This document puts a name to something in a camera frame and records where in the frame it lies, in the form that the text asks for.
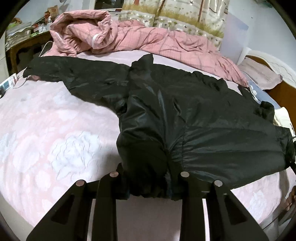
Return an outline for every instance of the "wooden headboard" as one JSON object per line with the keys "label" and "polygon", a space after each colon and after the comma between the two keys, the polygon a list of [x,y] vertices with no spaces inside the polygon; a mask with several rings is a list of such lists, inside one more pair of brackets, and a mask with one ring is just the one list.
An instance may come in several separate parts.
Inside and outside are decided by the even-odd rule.
{"label": "wooden headboard", "polygon": [[266,92],[281,107],[287,109],[293,126],[296,126],[296,72],[278,58],[264,52],[251,50],[247,47],[243,49],[237,64],[239,65],[245,57],[264,64],[276,74],[282,75],[283,81]]}

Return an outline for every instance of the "black mount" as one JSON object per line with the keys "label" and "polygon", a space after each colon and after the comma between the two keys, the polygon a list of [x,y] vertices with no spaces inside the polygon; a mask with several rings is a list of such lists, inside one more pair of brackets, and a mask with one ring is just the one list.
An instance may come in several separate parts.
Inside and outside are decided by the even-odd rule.
{"label": "black mount", "polygon": [[[268,241],[250,213],[221,181],[210,184],[181,172],[183,196],[180,241],[205,241],[206,201],[210,240]],[[92,200],[96,199],[92,241],[117,241],[116,199],[128,199],[126,179],[111,172],[101,180],[78,180],[29,234],[27,241],[86,241]]]}

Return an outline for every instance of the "white cable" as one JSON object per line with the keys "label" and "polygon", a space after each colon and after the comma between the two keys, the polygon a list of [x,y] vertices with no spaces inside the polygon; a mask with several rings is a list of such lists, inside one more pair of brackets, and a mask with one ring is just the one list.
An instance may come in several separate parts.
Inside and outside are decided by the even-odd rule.
{"label": "white cable", "polygon": [[[46,45],[47,45],[49,42],[53,43],[52,41],[48,41],[48,42],[44,45],[43,49],[41,50],[41,53],[40,53],[39,57],[41,56],[43,50],[45,49]],[[22,87],[22,86],[26,83],[27,79],[28,79],[28,78],[25,79],[24,83],[22,83],[21,86],[13,87],[13,89],[18,89],[18,88]]]}
{"label": "white cable", "polygon": [[44,45],[43,49],[41,50],[41,53],[39,54],[39,57],[42,55],[42,52],[43,52],[43,50],[45,49],[45,46],[46,46],[49,42],[54,43],[54,42],[52,42],[52,41],[48,41],[48,42]]}
{"label": "white cable", "polygon": [[21,84],[21,86],[18,86],[18,87],[13,87],[13,89],[18,89],[18,88],[21,88],[27,81],[28,77],[25,79],[25,82]]}

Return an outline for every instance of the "floral bedsheet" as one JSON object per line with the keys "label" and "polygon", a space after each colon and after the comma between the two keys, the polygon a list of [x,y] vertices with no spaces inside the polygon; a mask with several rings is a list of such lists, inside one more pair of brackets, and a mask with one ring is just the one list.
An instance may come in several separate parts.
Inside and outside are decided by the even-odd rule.
{"label": "floral bedsheet", "polygon": [[[130,65],[144,54],[135,50],[101,56],[82,53],[79,57]],[[154,62],[195,70],[157,55]],[[238,91],[235,83],[227,83]],[[0,99],[0,110],[0,192],[32,226],[75,181],[98,180],[121,162],[116,148],[117,116],[105,107],[72,96],[63,82],[28,80],[22,87],[7,91]],[[261,223],[283,203],[294,185],[295,175],[288,169],[232,191]],[[158,224],[162,232],[167,230],[162,240],[178,240],[180,211],[181,202],[170,200],[133,197],[130,202],[120,201],[119,234],[125,237],[122,240],[151,240],[149,229],[156,226],[157,218],[162,220]],[[131,232],[126,219],[134,222]]]}

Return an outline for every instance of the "metal screw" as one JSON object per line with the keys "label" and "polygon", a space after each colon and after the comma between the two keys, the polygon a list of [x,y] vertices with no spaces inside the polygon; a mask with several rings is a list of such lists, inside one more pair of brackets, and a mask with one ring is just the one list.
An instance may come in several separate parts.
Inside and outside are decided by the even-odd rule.
{"label": "metal screw", "polygon": [[214,184],[215,184],[217,187],[220,187],[220,186],[223,185],[223,182],[220,181],[220,180],[216,180],[216,181],[214,181]]}
{"label": "metal screw", "polygon": [[181,172],[181,177],[189,177],[189,173],[188,172]]}
{"label": "metal screw", "polygon": [[110,177],[117,177],[119,175],[118,172],[111,172]]}
{"label": "metal screw", "polygon": [[84,185],[84,180],[78,180],[77,182],[76,182],[76,186],[78,186],[78,187],[81,187],[81,186],[83,186]]}

